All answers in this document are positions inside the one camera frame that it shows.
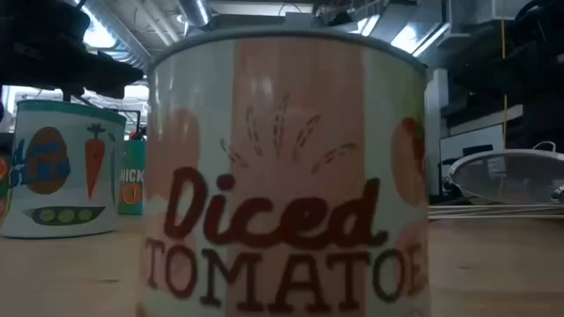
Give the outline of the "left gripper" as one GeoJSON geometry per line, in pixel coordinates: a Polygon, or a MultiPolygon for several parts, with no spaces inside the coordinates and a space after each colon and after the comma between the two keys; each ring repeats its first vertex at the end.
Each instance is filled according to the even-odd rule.
{"type": "Polygon", "coordinates": [[[1,47],[1,83],[36,87],[85,86],[90,76],[92,88],[116,88],[106,91],[66,87],[72,96],[91,92],[103,97],[123,99],[125,85],[143,78],[144,72],[110,55],[76,48],[38,49],[13,42],[1,47]]]}

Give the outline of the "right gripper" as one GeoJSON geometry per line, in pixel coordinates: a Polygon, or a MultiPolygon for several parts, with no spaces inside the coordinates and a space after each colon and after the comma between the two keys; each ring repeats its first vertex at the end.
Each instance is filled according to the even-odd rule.
{"type": "Polygon", "coordinates": [[[472,35],[454,57],[453,79],[476,94],[528,103],[563,95],[563,23],[511,23],[472,35]]]}

